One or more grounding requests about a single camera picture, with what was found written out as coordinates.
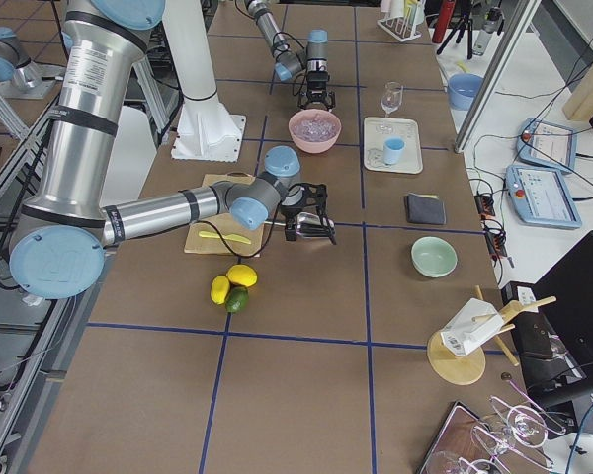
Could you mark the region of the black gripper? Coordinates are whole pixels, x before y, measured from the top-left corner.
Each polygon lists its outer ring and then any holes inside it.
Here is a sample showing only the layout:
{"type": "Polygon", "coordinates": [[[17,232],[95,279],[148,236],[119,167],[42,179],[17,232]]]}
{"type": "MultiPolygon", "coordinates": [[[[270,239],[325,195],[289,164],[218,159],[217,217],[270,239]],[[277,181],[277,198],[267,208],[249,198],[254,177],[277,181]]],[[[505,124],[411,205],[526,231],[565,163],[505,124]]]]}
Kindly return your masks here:
{"type": "Polygon", "coordinates": [[[298,94],[297,104],[302,110],[306,110],[309,104],[309,97],[324,97],[324,105],[327,110],[336,107],[335,92],[327,90],[330,75],[327,71],[308,71],[305,76],[306,90],[298,94]]]}
{"type": "Polygon", "coordinates": [[[301,212],[317,214],[320,227],[333,245],[337,244],[335,228],[326,212],[327,187],[324,184],[296,183],[280,205],[285,219],[284,235],[287,241],[297,240],[297,215],[301,212]]]}

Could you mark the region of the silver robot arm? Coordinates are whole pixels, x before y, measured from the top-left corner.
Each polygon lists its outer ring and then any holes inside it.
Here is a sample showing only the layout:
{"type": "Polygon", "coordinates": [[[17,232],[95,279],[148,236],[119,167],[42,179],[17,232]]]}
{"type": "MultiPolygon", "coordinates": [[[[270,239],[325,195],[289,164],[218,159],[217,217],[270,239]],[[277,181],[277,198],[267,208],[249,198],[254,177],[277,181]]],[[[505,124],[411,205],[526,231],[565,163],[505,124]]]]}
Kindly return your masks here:
{"type": "Polygon", "coordinates": [[[292,218],[308,206],[326,214],[327,190],[302,180],[297,154],[271,150],[248,183],[219,181],[161,197],[141,197],[143,166],[116,153],[131,77],[144,80],[151,31],[162,26],[183,98],[176,159],[234,162],[246,119],[220,101],[202,7],[197,1],[71,1],[64,27],[72,39],[51,121],[37,191],[21,206],[9,243],[16,285],[64,299],[100,277],[105,251],[221,214],[248,230],[275,211],[292,218]]]}
{"type": "Polygon", "coordinates": [[[254,20],[275,59],[275,74],[282,82],[296,80],[304,85],[296,92],[297,106],[309,109],[322,107],[331,112],[335,106],[335,93],[328,89],[328,33],[322,29],[312,30],[307,44],[300,50],[292,50],[288,33],[281,31],[270,10],[268,1],[245,1],[247,14],[254,20]]]}

